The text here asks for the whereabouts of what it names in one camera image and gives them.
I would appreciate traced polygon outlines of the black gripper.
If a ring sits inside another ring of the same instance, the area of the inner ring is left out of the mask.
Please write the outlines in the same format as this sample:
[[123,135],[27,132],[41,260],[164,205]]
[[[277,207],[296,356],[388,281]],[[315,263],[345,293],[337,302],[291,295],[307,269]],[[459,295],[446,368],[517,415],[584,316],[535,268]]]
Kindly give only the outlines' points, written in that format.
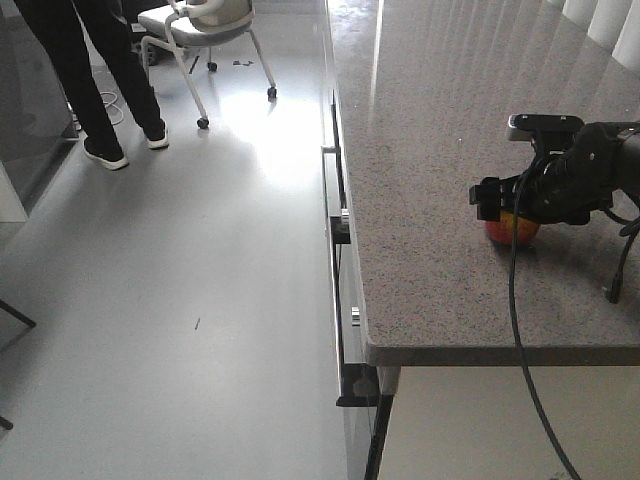
[[616,122],[585,125],[569,149],[521,174],[512,188],[510,178],[485,177],[469,189],[477,219],[512,212],[539,224],[588,223],[593,206],[620,187],[619,133]]

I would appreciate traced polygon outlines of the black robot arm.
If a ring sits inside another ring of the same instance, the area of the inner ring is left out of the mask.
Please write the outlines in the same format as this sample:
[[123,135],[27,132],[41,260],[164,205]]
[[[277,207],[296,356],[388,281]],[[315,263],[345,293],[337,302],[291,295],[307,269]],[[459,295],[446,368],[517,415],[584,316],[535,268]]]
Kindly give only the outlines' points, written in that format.
[[613,206],[615,191],[639,198],[637,122],[518,114],[508,129],[511,141],[530,141],[535,156],[520,175],[486,177],[470,188],[478,219],[497,221],[509,212],[538,224],[585,225],[591,212]]

